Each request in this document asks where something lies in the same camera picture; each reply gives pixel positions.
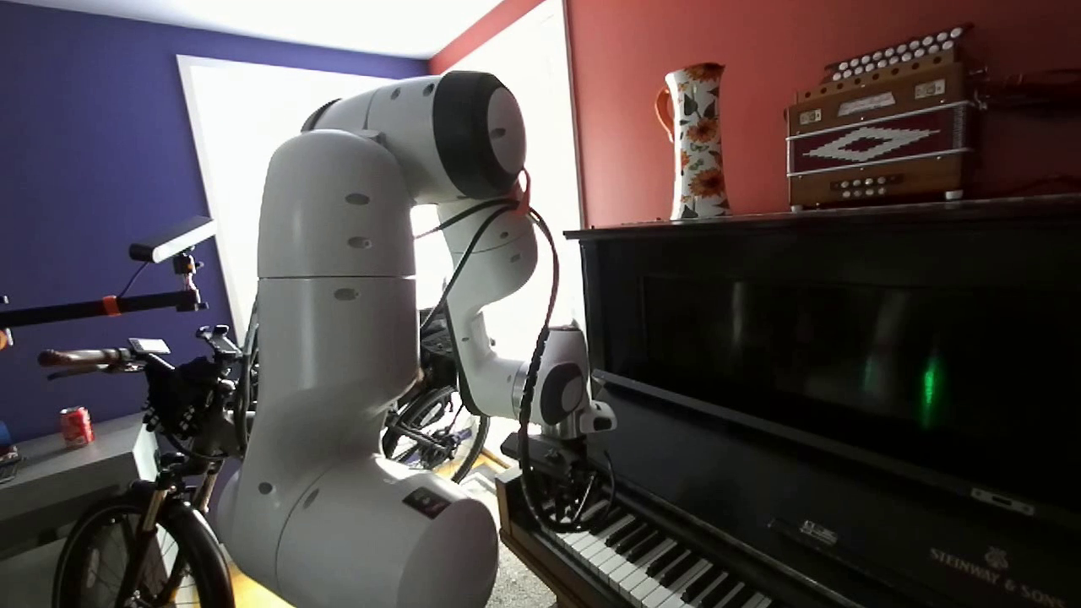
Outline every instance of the bicycle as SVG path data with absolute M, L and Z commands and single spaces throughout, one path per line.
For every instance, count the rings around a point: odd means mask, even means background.
M 185 364 L 170 364 L 164 343 L 139 339 L 130 349 L 41 356 L 57 375 L 143 372 L 147 427 L 175 448 L 159 455 L 152 484 L 80 513 L 57 558 L 54 608 L 235 606 L 231 555 L 206 506 L 223 458 L 244 453 L 256 368 L 227 329 L 201 329 L 201 339 L 213 357 Z

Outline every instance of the piano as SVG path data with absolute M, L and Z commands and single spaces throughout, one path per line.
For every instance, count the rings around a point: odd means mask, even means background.
M 1081 197 L 569 234 L 611 484 L 561 606 L 1081 606 Z

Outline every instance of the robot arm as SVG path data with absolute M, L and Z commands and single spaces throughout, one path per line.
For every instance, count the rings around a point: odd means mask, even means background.
M 275 153 L 259 216 L 259 416 L 223 538 L 286 603 L 483 606 L 492 583 L 486 506 L 374 455 L 382 416 L 419 362 L 414 202 L 458 216 L 445 242 L 462 272 L 445 310 L 472 403 L 514 420 L 531 407 L 561 442 L 611 420 L 585 399 L 583 330 L 551 330 L 535 364 L 486 343 L 479 306 L 539 265 L 519 166 L 514 95 L 471 70 L 334 103 Z

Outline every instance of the bicycle tire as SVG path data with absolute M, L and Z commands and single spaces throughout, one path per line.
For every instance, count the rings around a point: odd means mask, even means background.
M 117 606 L 116 595 L 130 568 L 131 533 L 148 499 L 152 487 L 139 484 L 130 493 L 95 505 L 70 526 L 54 571 L 54 608 Z M 235 608 L 231 558 L 201 510 L 193 510 L 185 499 L 165 499 L 155 538 L 159 544 L 139 571 L 134 603 L 130 606 Z M 155 597 L 173 573 L 184 577 L 181 592 L 173 597 Z

